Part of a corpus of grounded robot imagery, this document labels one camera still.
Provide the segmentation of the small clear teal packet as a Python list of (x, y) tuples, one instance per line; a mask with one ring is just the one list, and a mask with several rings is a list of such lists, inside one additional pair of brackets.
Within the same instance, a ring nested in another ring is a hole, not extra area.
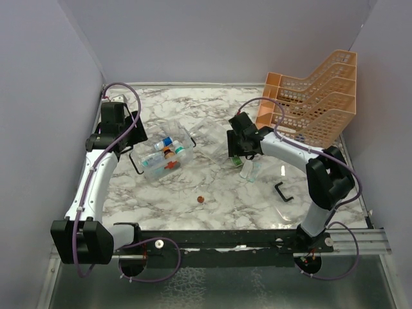
[(242, 170), (240, 171), (239, 175), (242, 179), (245, 179), (248, 182), (254, 183), (260, 170), (261, 170), (261, 164), (259, 162), (247, 160), (244, 162)]

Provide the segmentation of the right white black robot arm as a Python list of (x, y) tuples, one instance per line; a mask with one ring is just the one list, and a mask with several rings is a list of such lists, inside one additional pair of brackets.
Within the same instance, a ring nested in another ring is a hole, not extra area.
[(271, 127), (257, 128), (249, 116), (242, 112), (229, 120), (227, 131), (229, 156), (255, 155), (280, 159), (306, 174), (309, 196), (312, 200), (304, 220), (298, 225), (295, 243), (309, 252), (319, 244), (319, 237), (339, 202), (355, 187), (351, 171), (341, 151), (309, 148), (281, 136)]

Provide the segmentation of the white blue small bottle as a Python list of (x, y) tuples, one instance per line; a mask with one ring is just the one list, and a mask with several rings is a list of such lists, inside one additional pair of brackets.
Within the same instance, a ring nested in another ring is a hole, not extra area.
[(163, 148), (171, 145), (172, 143), (173, 143), (173, 139), (168, 136), (166, 138), (163, 138), (161, 141), (155, 143), (153, 147), (156, 151), (161, 151)]

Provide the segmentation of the brown orange-cap medicine bottle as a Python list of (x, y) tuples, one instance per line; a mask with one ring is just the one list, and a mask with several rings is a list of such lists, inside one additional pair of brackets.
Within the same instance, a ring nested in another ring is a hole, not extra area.
[(162, 151), (163, 151), (163, 153), (164, 153), (164, 158), (165, 158), (166, 160), (171, 159), (172, 157), (175, 156), (174, 151), (172, 151), (172, 150), (170, 149), (170, 147), (164, 147), (164, 148), (162, 149)]

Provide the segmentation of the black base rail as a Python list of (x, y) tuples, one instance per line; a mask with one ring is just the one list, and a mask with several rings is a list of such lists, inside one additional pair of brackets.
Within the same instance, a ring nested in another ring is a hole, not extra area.
[(305, 242), (294, 229), (144, 230), (145, 245), (113, 255), (123, 267), (191, 268), (292, 267), (294, 255), (331, 253), (329, 233)]

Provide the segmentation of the white blue gauze packet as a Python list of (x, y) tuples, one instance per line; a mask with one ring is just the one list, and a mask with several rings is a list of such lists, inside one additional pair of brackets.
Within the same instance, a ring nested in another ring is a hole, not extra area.
[(151, 167), (156, 164), (160, 164), (165, 161), (164, 155), (161, 152), (155, 152), (145, 156), (142, 159), (142, 165), (144, 167)]

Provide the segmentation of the white green-label medicine bottle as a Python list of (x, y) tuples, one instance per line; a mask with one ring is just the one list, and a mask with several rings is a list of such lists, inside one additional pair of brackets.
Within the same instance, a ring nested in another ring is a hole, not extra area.
[(180, 155), (180, 156), (185, 156), (186, 155), (186, 150), (184, 145), (179, 142), (178, 140), (174, 140), (173, 141), (173, 147), (174, 147), (174, 153), (176, 155)]

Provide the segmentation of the clear plastic box lid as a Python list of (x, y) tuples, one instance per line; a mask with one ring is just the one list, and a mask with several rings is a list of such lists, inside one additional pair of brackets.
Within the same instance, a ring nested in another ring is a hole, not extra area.
[(304, 172), (277, 159), (261, 160), (261, 170), (254, 182), (258, 196), (268, 203), (285, 224), (296, 224), (310, 205)]

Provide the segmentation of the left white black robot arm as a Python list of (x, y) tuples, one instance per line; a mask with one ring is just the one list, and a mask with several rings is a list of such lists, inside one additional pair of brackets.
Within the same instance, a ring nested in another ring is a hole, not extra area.
[(65, 264), (100, 264), (111, 261), (121, 248), (137, 253), (142, 238), (136, 223), (102, 224), (109, 181), (121, 154), (147, 140), (142, 121), (123, 102), (103, 102), (101, 121), (86, 140), (86, 161), (74, 200), (61, 220), (53, 221), (51, 236)]

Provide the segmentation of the clear plastic medicine box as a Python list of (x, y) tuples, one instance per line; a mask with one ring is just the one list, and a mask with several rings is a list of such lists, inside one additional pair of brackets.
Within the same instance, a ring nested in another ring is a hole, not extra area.
[(147, 140), (129, 154), (135, 171), (155, 182), (186, 166), (193, 159), (196, 142), (177, 120), (168, 120), (147, 130)]

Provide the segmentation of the green small packet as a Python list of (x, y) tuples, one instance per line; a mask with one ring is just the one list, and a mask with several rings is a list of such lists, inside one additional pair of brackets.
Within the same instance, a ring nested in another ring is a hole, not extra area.
[(243, 164), (241, 158), (238, 157), (238, 156), (232, 157), (231, 160), (232, 160), (232, 163), (234, 164), (234, 166), (236, 166), (236, 167), (241, 166)]

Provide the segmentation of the orange plastic file organizer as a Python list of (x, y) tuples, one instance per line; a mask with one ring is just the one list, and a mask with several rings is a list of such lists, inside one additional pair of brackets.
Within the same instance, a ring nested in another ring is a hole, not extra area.
[(276, 127), (288, 138), (327, 148), (356, 115), (357, 54), (335, 50), (309, 76), (270, 72), (256, 126)]

